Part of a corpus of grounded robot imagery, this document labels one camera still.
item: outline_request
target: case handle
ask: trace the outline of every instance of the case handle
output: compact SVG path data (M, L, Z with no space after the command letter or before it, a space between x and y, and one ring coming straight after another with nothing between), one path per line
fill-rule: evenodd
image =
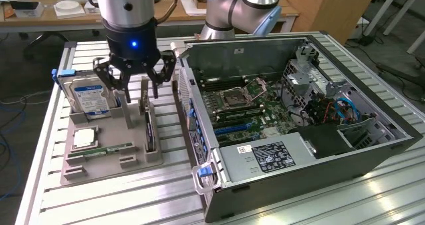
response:
M198 178L198 170L207 168L207 166L213 166L213 163L205 162L201 165L193 166L192 168L192 177L193 177L193 183L194 183L194 191L197 194L202 195L210 192L214 188L218 187L218 182L213 185L209 185L204 187L200 183L200 178Z

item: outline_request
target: blue pcie slot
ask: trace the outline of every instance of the blue pcie slot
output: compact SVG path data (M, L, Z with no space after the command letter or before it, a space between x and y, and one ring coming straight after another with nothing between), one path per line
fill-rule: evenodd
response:
M250 123L249 124L243 124L243 125L238 125L234 127L229 127L229 128L223 128L223 129L217 129L214 131L215 135L222 135L222 134L229 134L229 133L234 133L234 132L239 132L239 131L245 131L250 129Z

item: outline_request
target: motherboard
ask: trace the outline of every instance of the motherboard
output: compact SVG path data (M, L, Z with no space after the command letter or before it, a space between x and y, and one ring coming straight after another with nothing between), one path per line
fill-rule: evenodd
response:
M255 77L239 83L243 86L225 89L229 84L217 81L213 87L204 83L201 88L219 147L279 136L295 128L279 101L275 81Z

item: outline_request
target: white box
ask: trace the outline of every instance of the white box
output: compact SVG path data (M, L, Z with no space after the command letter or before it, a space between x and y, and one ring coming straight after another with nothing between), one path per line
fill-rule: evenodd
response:
M84 11L86 15L100 15L98 8L93 7L89 2L84 5Z
M358 19L355 28L351 32L351 35L349 37L349 39L359 39L362 36L362 31L366 31L366 28L369 26L369 21L365 20L362 17Z
M57 19L85 16L81 5L74 1L61 1L53 6L53 8Z
M28 9L22 9L25 8L25 6L22 6L22 7L18 7L18 9L13 9L16 17L41 17L44 12L42 4L40 2L30 2L30 4L34 4L34 3L37 3L36 8L33 8L33 6L29 6L26 7Z

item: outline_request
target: red cable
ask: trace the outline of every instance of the red cable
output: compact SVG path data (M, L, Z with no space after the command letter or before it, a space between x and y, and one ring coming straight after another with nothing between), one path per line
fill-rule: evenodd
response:
M330 106L331 102L327 103L327 107L326 107L326 112L325 112L325 118L323 118L323 122L326 122L326 118L327 118L327 112L329 112L329 106Z

